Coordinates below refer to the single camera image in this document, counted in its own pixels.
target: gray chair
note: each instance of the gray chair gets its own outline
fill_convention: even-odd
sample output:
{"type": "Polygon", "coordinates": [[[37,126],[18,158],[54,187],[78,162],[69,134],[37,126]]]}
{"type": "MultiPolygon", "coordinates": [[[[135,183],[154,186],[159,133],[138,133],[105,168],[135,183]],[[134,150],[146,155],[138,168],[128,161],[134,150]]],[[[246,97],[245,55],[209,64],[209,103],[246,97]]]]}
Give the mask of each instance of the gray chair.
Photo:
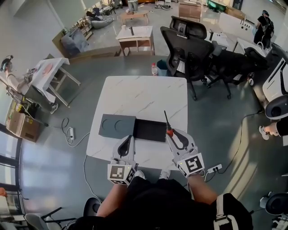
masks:
{"type": "Polygon", "coordinates": [[[25,215],[25,219],[28,225],[35,230],[60,230],[61,222],[76,220],[76,218],[68,218],[62,220],[52,219],[51,215],[58,212],[61,209],[62,207],[59,207],[58,209],[55,209],[54,211],[44,216],[41,216],[40,214],[29,213],[25,215]]]}

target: white table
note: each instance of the white table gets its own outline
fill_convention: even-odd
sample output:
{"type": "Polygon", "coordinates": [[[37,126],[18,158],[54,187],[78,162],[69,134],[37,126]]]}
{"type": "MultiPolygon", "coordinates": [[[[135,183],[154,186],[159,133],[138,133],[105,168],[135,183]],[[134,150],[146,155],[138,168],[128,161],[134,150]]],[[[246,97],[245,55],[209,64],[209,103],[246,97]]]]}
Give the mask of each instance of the white table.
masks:
{"type": "Polygon", "coordinates": [[[70,73],[68,73],[65,69],[62,68],[63,64],[70,64],[69,60],[67,58],[52,58],[52,59],[45,59],[42,60],[40,62],[38,62],[38,64],[36,65],[36,69],[37,71],[33,74],[33,78],[32,78],[32,82],[30,84],[32,84],[33,86],[35,86],[38,90],[40,90],[50,102],[55,102],[55,96],[58,97],[66,106],[69,107],[68,103],[60,96],[60,94],[57,92],[57,90],[59,89],[60,85],[63,83],[64,79],[66,78],[66,76],[68,76],[69,78],[71,78],[74,82],[76,82],[78,85],[80,85],[81,83],[74,78],[70,73]],[[49,73],[47,73],[46,75],[43,74],[43,70],[49,65],[52,64],[53,67],[50,70],[49,73]],[[56,87],[56,89],[54,89],[50,83],[53,80],[56,72],[60,70],[61,72],[63,72],[64,76],[62,77],[62,79],[58,82],[58,85],[56,87]],[[49,92],[47,92],[47,89],[50,89],[55,96],[51,95],[49,92]]]}
{"type": "Polygon", "coordinates": [[[116,39],[119,40],[123,55],[125,56],[125,52],[124,52],[125,48],[128,48],[130,52],[130,47],[137,47],[137,52],[138,52],[139,47],[141,46],[150,47],[151,55],[155,54],[155,46],[154,46],[152,29],[153,27],[151,26],[133,27],[134,35],[132,35],[131,30],[128,27],[126,26],[122,27],[116,39]]]}
{"type": "MultiPolygon", "coordinates": [[[[187,132],[187,103],[185,78],[107,77],[94,115],[86,154],[111,161],[113,147],[119,140],[98,134],[103,114],[131,115],[138,119],[166,122],[166,110],[171,126],[187,132]]],[[[135,151],[135,161],[142,167],[176,170],[167,142],[136,139],[135,151]]]]}
{"type": "Polygon", "coordinates": [[[259,54],[261,54],[263,57],[266,57],[266,54],[264,53],[264,51],[259,47],[256,46],[255,44],[252,44],[250,42],[247,42],[241,38],[237,38],[237,42],[234,46],[233,52],[235,51],[237,45],[240,45],[241,49],[244,51],[244,49],[248,48],[248,47],[252,47],[254,48],[259,54]]]}
{"type": "Polygon", "coordinates": [[[210,39],[210,31],[207,31],[207,38],[205,39],[206,41],[212,42],[216,41],[220,46],[224,46],[226,48],[229,47],[229,44],[227,42],[227,36],[223,33],[213,33],[212,41],[210,39]]]}

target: red screwdriver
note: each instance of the red screwdriver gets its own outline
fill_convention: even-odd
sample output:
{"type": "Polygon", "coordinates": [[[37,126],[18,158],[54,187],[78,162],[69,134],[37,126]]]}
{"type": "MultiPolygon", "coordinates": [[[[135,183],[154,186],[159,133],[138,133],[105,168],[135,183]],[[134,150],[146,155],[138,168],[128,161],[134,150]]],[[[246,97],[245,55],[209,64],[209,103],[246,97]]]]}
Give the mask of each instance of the red screwdriver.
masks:
{"type": "Polygon", "coordinates": [[[171,128],[170,124],[169,124],[169,121],[168,121],[168,118],[167,118],[167,115],[166,115],[166,111],[164,110],[164,114],[165,114],[165,117],[166,117],[166,121],[167,121],[167,128],[166,128],[166,133],[170,136],[170,137],[173,137],[173,129],[171,128]]]}

